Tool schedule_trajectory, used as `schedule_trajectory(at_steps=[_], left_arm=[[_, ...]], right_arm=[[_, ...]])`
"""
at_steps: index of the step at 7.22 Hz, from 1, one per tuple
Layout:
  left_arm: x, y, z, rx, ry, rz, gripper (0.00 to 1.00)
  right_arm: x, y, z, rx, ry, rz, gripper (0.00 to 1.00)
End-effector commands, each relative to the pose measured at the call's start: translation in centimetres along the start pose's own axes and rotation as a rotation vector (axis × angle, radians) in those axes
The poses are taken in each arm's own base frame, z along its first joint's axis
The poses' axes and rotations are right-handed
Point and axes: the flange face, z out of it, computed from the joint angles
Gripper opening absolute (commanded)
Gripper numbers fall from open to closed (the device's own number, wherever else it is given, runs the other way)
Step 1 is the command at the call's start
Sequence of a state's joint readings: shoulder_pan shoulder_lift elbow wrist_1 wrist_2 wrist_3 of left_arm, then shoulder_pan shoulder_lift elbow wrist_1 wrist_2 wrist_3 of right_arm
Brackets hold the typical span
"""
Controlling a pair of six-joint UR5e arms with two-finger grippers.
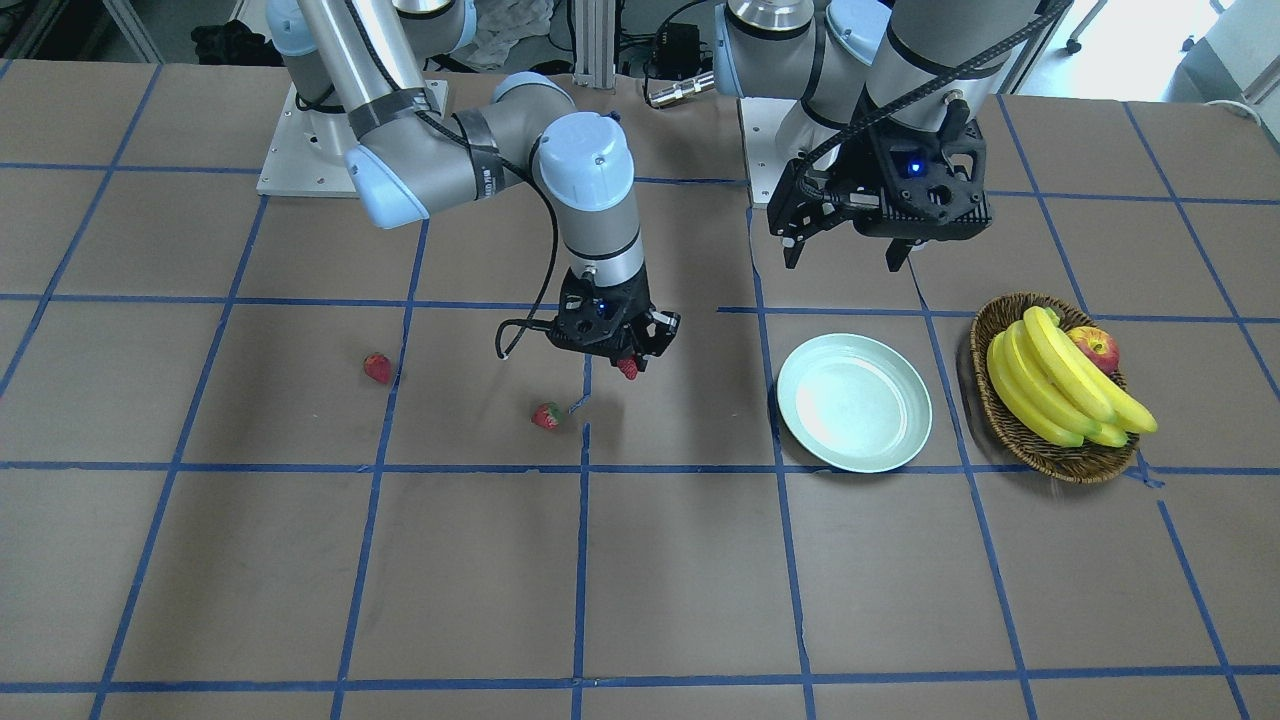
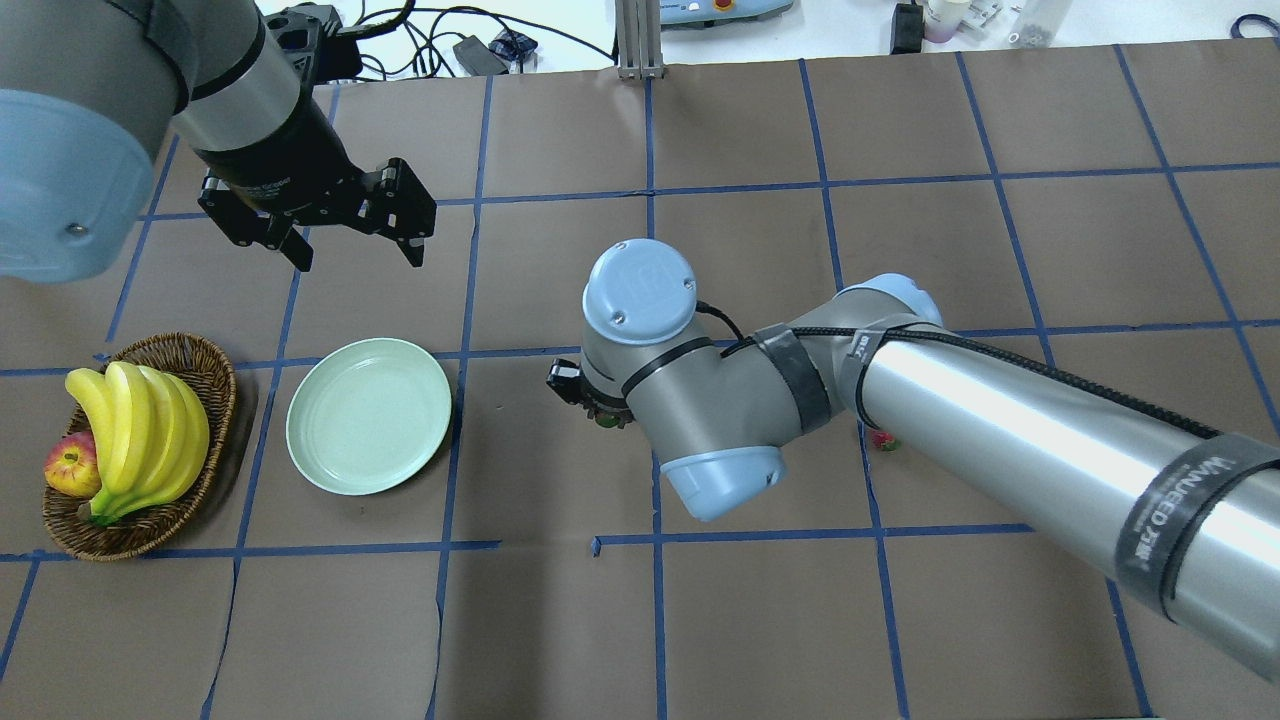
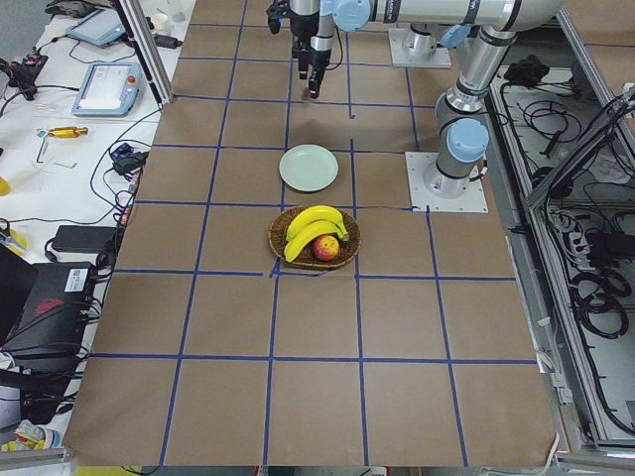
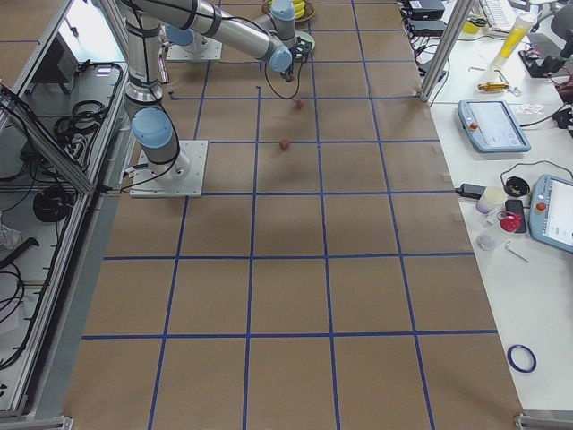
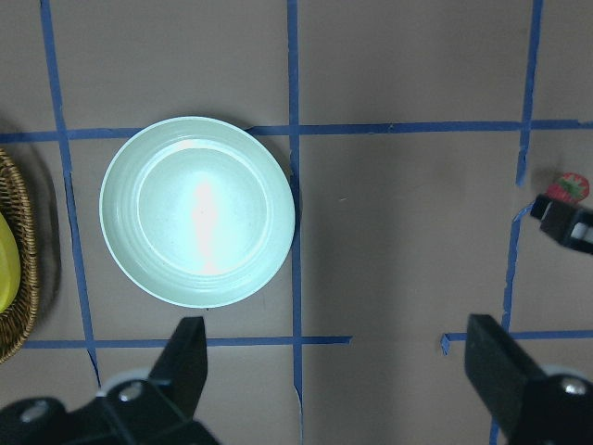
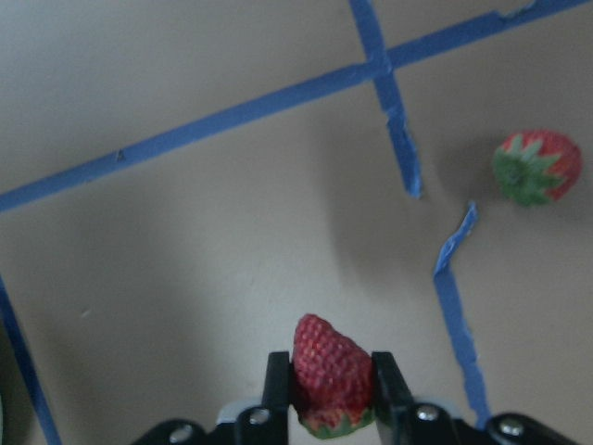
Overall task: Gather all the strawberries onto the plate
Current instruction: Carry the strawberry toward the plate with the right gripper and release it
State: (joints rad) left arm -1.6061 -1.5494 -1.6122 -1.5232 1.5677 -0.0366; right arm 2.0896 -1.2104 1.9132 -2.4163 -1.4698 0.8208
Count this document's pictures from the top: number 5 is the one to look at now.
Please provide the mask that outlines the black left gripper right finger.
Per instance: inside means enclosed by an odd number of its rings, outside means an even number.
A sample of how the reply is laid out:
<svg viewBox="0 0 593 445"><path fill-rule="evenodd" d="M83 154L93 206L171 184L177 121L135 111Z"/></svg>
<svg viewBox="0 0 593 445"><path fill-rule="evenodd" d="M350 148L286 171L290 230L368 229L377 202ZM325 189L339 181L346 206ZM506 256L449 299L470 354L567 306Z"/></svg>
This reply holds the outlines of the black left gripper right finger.
<svg viewBox="0 0 593 445"><path fill-rule="evenodd" d="M507 436L520 431L527 389L547 374L488 314L468 317L464 370Z"/></svg>

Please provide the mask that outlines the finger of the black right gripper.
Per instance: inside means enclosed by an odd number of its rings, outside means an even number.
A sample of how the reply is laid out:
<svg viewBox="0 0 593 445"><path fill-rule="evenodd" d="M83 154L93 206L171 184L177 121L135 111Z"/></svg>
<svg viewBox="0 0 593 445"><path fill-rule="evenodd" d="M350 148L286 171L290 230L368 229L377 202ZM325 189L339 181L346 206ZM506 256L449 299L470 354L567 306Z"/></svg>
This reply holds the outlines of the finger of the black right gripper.
<svg viewBox="0 0 593 445"><path fill-rule="evenodd" d="M560 246L592 253L592 209L538 195L530 215L539 220L540 231Z"/></svg>

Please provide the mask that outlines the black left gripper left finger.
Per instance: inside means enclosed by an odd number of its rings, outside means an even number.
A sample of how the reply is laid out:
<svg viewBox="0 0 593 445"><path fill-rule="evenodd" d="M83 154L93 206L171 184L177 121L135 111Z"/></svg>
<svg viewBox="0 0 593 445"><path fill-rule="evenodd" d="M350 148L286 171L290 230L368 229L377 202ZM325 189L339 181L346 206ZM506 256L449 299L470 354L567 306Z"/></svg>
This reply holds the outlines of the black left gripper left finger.
<svg viewBox="0 0 593 445"><path fill-rule="evenodd" d="M148 380L181 411L193 417L208 376L204 318L184 317L151 369Z"/></svg>

